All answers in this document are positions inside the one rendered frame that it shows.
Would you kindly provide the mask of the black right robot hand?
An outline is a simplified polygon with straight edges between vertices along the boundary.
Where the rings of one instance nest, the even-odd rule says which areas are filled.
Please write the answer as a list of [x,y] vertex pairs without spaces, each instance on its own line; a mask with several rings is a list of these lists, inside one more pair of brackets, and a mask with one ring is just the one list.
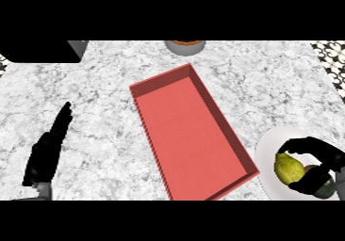
[[329,171],[339,172],[345,167],[345,152],[315,137],[289,139],[278,149],[278,153],[284,152],[311,154],[320,161],[320,165],[308,171],[302,179],[287,185],[299,193],[312,195],[330,179]]

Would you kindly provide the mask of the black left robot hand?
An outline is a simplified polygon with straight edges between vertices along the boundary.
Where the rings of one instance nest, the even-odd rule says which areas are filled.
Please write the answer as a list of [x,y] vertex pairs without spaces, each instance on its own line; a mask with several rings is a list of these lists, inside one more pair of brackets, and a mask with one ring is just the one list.
[[22,180],[23,186],[32,186],[38,183],[50,183],[53,180],[57,169],[60,145],[66,136],[71,120],[71,104],[65,103],[57,112],[50,131],[41,135],[32,146]]

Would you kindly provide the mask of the yellow-green pear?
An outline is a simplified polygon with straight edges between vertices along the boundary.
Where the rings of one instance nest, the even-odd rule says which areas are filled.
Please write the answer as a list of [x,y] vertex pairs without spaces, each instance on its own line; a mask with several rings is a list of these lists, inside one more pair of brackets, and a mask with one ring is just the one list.
[[305,175],[302,163],[286,153],[275,154],[274,173],[284,185],[297,182]]

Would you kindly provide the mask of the white plate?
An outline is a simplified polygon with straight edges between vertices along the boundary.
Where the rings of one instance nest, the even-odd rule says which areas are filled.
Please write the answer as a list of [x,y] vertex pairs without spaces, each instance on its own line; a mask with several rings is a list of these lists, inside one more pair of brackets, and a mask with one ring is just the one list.
[[[274,173],[275,153],[290,138],[308,137],[309,134],[299,128],[290,126],[272,127],[260,137],[255,162],[260,171],[259,181],[265,194],[274,201],[318,201],[312,195],[305,195],[292,190],[278,180]],[[329,197],[329,201],[340,201],[336,191]]]

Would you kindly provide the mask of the red cardboard box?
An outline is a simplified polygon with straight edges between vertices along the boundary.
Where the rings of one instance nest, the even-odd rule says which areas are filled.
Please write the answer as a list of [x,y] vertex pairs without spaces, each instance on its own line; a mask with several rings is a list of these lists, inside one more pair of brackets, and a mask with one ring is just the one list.
[[186,64],[129,86],[173,201],[220,199],[259,170]]

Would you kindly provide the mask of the dark green fruit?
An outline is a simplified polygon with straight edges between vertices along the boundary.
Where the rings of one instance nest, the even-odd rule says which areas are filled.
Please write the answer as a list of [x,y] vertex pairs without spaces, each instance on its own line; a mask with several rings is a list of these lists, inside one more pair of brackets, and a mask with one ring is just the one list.
[[318,199],[327,199],[335,193],[333,179],[330,179],[312,194]]

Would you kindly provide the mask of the black appliance with grey side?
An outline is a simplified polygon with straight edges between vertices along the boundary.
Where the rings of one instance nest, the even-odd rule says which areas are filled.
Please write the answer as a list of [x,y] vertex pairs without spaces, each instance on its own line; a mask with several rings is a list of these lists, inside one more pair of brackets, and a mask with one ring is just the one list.
[[80,63],[87,40],[0,40],[0,54],[13,63]]

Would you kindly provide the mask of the grey round pot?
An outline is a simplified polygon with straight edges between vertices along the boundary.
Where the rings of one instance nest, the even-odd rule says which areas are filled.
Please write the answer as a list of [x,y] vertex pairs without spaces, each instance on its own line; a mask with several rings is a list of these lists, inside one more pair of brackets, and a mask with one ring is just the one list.
[[179,56],[192,56],[198,54],[204,48],[204,40],[166,40],[167,49]]

